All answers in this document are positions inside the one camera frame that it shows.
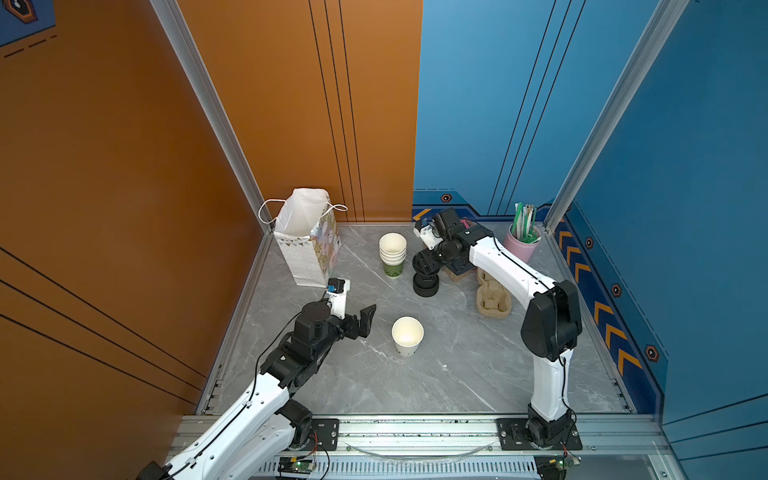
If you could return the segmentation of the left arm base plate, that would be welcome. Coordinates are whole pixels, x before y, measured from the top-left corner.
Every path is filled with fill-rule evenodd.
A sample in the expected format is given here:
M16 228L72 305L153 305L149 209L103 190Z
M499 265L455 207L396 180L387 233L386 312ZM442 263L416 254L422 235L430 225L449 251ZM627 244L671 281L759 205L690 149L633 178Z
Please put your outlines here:
M313 418L296 430L288 449L310 451L319 448L334 452L338 447L339 430L338 418Z

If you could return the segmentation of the white paper coffee cup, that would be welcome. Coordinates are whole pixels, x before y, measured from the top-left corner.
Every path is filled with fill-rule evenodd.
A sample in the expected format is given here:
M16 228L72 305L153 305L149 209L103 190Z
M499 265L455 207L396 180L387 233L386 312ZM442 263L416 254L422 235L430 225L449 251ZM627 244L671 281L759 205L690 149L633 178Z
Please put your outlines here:
M392 326L391 335L397 351L402 356L411 356L424 338L424 327L413 317L400 317Z

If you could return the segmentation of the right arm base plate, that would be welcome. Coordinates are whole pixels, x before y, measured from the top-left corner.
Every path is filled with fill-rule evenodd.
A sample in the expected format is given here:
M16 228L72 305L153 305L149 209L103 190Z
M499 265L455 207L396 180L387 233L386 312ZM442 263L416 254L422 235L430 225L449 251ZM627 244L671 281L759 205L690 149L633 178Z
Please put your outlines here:
M580 451L583 444L571 415L546 422L538 417L502 417L495 420L503 451Z

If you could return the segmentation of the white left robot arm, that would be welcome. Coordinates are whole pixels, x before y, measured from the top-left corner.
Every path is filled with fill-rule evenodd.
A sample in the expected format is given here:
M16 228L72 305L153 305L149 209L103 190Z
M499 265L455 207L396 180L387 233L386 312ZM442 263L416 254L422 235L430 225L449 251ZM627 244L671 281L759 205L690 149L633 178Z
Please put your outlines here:
M357 315L343 312L346 300L329 295L306 304L257 360L251 384L198 439L167 464L152 461L140 479L248 479L290 446L309 442L312 413L293 399L315 375L332 346L366 338L375 304Z

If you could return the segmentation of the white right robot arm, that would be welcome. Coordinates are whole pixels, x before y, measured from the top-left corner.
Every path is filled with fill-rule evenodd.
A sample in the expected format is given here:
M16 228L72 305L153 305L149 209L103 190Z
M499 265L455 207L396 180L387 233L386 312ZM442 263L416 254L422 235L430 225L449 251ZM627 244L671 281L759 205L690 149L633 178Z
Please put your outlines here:
M425 245L412 259L417 295L437 293L442 268L472 265L498 281L525 308L520 336L533 356L534 390L524 437L541 450L577 442L577 414L569 401L572 357L583 331L577 286L557 282L525 264L490 229L464 225L453 208L416 221L414 232Z

